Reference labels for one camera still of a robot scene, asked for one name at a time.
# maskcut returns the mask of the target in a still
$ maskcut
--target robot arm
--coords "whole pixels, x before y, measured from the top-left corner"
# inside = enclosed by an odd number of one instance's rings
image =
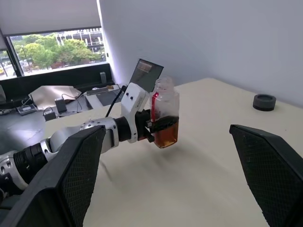
[[[120,118],[106,117],[63,128],[50,138],[20,152],[11,151],[0,156],[0,199],[21,194],[38,171],[57,156],[65,141],[79,131],[104,126],[106,133],[101,153],[117,147],[119,142],[125,140],[134,143],[147,138],[153,142],[153,136],[146,129],[151,127],[150,115],[143,110],[148,98],[149,94],[144,89],[130,83],[122,98]]]

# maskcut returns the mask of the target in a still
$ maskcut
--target black screen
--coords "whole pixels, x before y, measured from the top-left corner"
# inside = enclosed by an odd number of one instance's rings
[[[134,70],[130,83],[142,87],[147,92],[152,92],[155,82],[161,75],[163,66],[140,59]]]

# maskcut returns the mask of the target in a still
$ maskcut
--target window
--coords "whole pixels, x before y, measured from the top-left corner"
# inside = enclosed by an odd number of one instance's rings
[[[7,51],[0,51],[0,80],[17,77]]]
[[[103,42],[88,42],[92,36],[103,40],[101,32],[86,31],[18,35],[10,40],[24,75],[29,76],[106,61]]]

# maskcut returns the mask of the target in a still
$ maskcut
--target brown liquid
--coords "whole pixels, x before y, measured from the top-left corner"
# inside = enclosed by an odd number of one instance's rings
[[[166,148],[178,141],[179,122],[173,124],[167,129],[154,134],[155,144],[159,148]]]

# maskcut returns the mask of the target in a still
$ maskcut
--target tabletop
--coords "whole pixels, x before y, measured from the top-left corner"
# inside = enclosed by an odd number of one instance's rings
[[[268,226],[241,167],[231,124],[277,134],[303,156],[303,109],[277,101],[271,112],[252,107],[254,93],[215,79],[176,87],[178,142],[158,149],[147,140],[102,154],[85,227]],[[108,106],[46,123],[45,136],[105,117]],[[111,116],[119,117],[120,103]]]

